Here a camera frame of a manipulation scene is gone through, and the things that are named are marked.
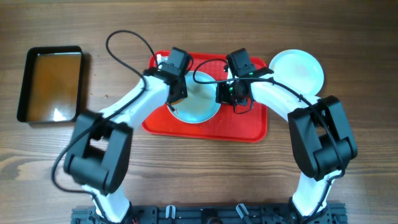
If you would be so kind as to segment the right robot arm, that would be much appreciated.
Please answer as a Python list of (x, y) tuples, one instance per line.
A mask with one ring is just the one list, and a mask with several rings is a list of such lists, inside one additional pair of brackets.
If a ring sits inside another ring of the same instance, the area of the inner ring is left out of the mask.
[(301, 171), (291, 198), (300, 223), (318, 218), (336, 179), (345, 175), (358, 147), (341, 101), (320, 98), (324, 83), (320, 62), (297, 49), (278, 53), (269, 66), (256, 68), (246, 49), (226, 56), (226, 80), (218, 81), (216, 98), (235, 105), (266, 105), (289, 125), (294, 159)]

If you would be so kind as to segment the white plate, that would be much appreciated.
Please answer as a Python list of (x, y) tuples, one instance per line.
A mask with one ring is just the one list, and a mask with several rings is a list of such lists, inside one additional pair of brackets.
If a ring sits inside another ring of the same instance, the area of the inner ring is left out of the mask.
[(324, 84), (320, 62), (303, 50), (289, 49), (278, 53), (269, 68), (274, 71), (275, 79), (306, 95), (316, 95)]
[(185, 76), (187, 97), (176, 105), (172, 105), (171, 114), (178, 120), (198, 124), (208, 121), (221, 108), (216, 102), (216, 84), (199, 84), (193, 80), (193, 71)]

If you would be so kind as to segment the white plate top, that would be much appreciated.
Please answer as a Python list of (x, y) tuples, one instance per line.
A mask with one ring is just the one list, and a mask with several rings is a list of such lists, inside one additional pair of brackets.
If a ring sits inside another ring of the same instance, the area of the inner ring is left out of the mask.
[(278, 53), (269, 68), (274, 71), (275, 79), (306, 95), (316, 95), (324, 84), (320, 62), (303, 50), (289, 49)]

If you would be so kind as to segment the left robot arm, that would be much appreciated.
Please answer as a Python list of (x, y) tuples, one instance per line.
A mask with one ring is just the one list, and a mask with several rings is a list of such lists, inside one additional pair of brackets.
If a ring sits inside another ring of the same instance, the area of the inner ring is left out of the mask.
[(133, 130), (157, 108), (187, 97), (185, 75), (192, 64), (189, 53), (174, 47), (117, 103), (79, 115), (63, 169), (91, 195), (94, 206), (74, 209), (72, 223), (138, 223), (122, 187)]

